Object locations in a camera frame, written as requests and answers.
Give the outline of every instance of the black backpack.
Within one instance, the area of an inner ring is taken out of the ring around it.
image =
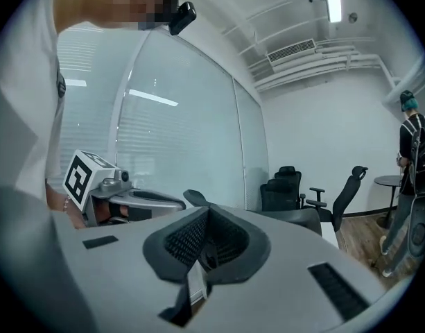
[[[425,128],[413,135],[409,175],[416,195],[425,194]]]

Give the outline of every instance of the person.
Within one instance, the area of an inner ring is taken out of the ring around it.
[[[395,241],[398,232],[405,223],[405,220],[411,213],[411,207],[415,198],[414,188],[409,178],[411,143],[413,134],[420,128],[425,128],[425,116],[418,109],[418,102],[412,92],[406,90],[400,95],[401,111],[405,113],[407,120],[400,126],[400,151],[397,158],[397,165],[404,169],[404,176],[401,180],[401,189],[399,194],[399,203],[394,219],[391,223],[387,236],[380,238],[380,251],[382,255],[387,255],[392,243]],[[392,275],[398,265],[403,261],[408,252],[408,233],[404,241],[392,258],[390,264],[382,271],[382,276]]]
[[[0,34],[0,187],[15,188],[66,212],[81,211],[47,179],[60,175],[60,129],[66,92],[58,36],[82,22],[101,28],[154,29],[167,24],[178,0],[24,0]],[[127,208],[121,208],[127,215]],[[107,203],[98,221],[110,217]]]

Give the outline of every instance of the bracelet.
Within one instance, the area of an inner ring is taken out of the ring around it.
[[[66,197],[66,200],[64,201],[64,208],[63,208],[63,212],[67,213],[67,205],[69,204],[69,201],[71,200],[70,196],[68,195]]]

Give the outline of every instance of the sneaker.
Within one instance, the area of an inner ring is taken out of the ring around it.
[[[385,241],[385,239],[386,239],[386,236],[382,236],[381,238],[380,238],[380,253],[382,254],[382,255],[387,255],[388,254],[388,251],[389,251],[389,249],[387,250],[387,251],[384,251],[383,250],[383,242]]]
[[[392,275],[392,271],[390,269],[385,269],[381,272],[382,276],[385,278],[388,278],[389,276]]]

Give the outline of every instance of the air vent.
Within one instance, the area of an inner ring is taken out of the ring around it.
[[[308,270],[345,321],[368,308],[366,301],[328,263]]]
[[[314,40],[306,40],[303,42],[295,43],[290,46],[279,49],[278,51],[268,54],[269,62],[274,67],[285,63],[289,60],[301,58],[308,54],[315,53]]]

